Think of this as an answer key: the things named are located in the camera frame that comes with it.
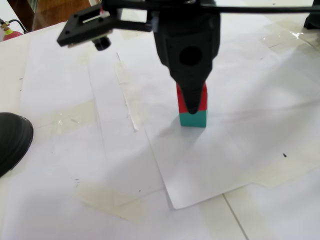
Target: fire extinguisher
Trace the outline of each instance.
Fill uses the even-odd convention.
[[[8,39],[13,39],[15,37],[18,37],[18,36],[21,36],[23,35],[21,32],[18,32],[18,31],[12,31],[9,27],[10,23],[12,22],[18,22],[19,25],[21,26],[22,30],[23,30],[23,33],[26,34],[28,33],[28,31],[25,29],[25,27],[22,25],[22,23],[17,20],[17,19],[12,19],[10,21],[3,21],[1,18],[0,18],[0,23],[1,23],[1,28],[3,29],[4,31],[4,37],[3,37],[3,41],[5,40],[8,40]]]

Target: table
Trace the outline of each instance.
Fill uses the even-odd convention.
[[[244,5],[252,6],[256,4],[271,6],[273,3],[293,4],[284,0],[243,1]],[[294,4],[311,5],[311,3],[310,0],[300,0]],[[281,34],[281,37],[278,37],[278,33],[301,33],[306,16],[306,14],[265,16],[271,21],[265,28],[274,32],[267,36],[265,44],[274,51],[286,51],[293,42],[293,45],[297,43],[318,49],[316,31],[305,31],[301,39],[292,34]],[[232,17],[225,15],[222,17],[222,22]],[[62,26],[63,23],[49,29],[58,29]],[[30,40],[41,38],[47,30],[45,28],[0,43],[1,52],[7,53],[3,54],[6,56],[7,64],[1,66],[1,112],[21,114],[20,97]],[[257,34],[261,34],[261,37],[266,36],[265,31]],[[144,205],[142,217],[141,214],[134,212],[133,220],[124,220],[115,216],[114,212],[106,213],[77,201],[73,197],[79,183],[79,179],[76,178],[77,173],[68,172],[65,167],[43,168],[41,162],[29,161],[28,164],[24,164],[21,161],[21,163],[13,172],[0,179],[0,236],[6,240],[129,237],[159,240],[179,238],[285,240],[318,239],[319,235],[318,169],[273,189],[250,184],[181,210],[172,209],[161,179],[158,179],[156,182],[159,184],[159,189],[140,197]],[[33,176],[33,172],[28,172],[30,167],[39,167],[42,172]],[[46,182],[47,189],[43,188],[39,179]],[[17,183],[21,182],[25,182],[25,185],[17,186]]]

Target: wooden block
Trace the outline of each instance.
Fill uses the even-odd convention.
[[[184,127],[205,128],[207,126],[207,113],[207,110],[198,111],[196,114],[179,113],[180,124]]]
[[[177,97],[178,97],[178,105],[179,105],[179,113],[187,113],[187,107],[185,104],[184,97],[182,95],[181,89],[179,85],[176,85],[176,92],[177,92]],[[202,94],[201,94],[201,101],[199,105],[199,110],[198,111],[206,111],[207,110],[207,85],[204,84],[203,89],[202,89]]]

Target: white paper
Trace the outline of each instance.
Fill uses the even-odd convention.
[[[131,105],[116,75],[116,49],[111,46],[98,52],[89,69],[108,168],[101,181],[127,196],[115,199],[115,205],[121,205],[162,189],[164,184],[144,128],[134,128]]]
[[[133,40],[119,57],[142,96],[145,129],[177,209],[245,185],[254,171],[297,148],[300,134],[307,142],[317,136],[309,124],[320,117],[318,85],[248,35],[221,43],[207,79],[205,129],[180,127],[175,82],[152,36]]]
[[[180,211],[171,207],[146,133],[134,132],[128,118],[114,71],[119,61],[112,48],[97,53],[96,58],[90,47],[74,48],[78,51],[72,52],[53,51],[59,47],[47,46],[43,40],[51,41],[56,35],[57,30],[53,30],[31,40],[28,56],[31,68],[26,70],[21,107],[39,127],[35,124],[33,143],[11,172],[6,187],[2,239],[228,240],[230,236],[243,239],[221,196],[202,207]],[[42,51],[42,62],[52,64],[34,70],[32,61],[39,57],[37,53],[34,55],[36,50]],[[83,58],[76,63],[79,56]],[[84,62],[90,56],[96,60],[91,63],[98,70],[90,75],[83,71],[79,76],[78,68],[88,73]],[[66,66],[59,65],[60,58],[68,58]],[[65,76],[56,73],[54,65],[61,67],[62,72],[69,70],[65,89],[59,88]],[[55,76],[56,85],[50,82],[52,77],[42,78],[45,73]],[[92,83],[94,94],[90,94],[89,76],[96,79]],[[42,98],[34,99],[40,94],[44,96],[43,102]],[[83,188],[86,183],[91,183],[89,189]],[[86,197],[94,199],[95,186],[102,186],[98,196],[104,195],[104,189],[116,193],[106,200],[98,199],[102,210],[83,204],[82,198],[74,196],[79,188]],[[122,215],[103,211],[109,209],[109,204],[133,218],[126,220]],[[220,220],[227,224],[217,229],[213,224]]]

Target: black cable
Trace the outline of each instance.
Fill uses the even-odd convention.
[[[138,9],[147,11],[161,10],[203,10],[207,13],[223,14],[299,14],[299,13],[319,13],[320,5],[317,6],[294,6],[294,7],[245,7],[245,6],[216,6],[212,4],[198,3],[185,4],[181,2],[168,1],[124,1],[117,0],[112,4],[118,9]]]
[[[12,19],[12,20],[9,21],[9,23],[12,23],[12,22],[18,22],[19,25],[20,25],[20,27],[21,27],[22,30],[23,30],[23,33],[24,33],[24,34],[27,34],[27,33],[28,33],[28,31],[25,29],[25,27],[22,25],[22,23],[21,23],[19,20],[17,20],[17,19]]]
[[[320,6],[245,7],[245,6],[212,6],[210,4],[200,4],[200,6],[204,11],[208,13],[222,13],[222,14],[298,14],[298,13],[319,13],[320,14]]]

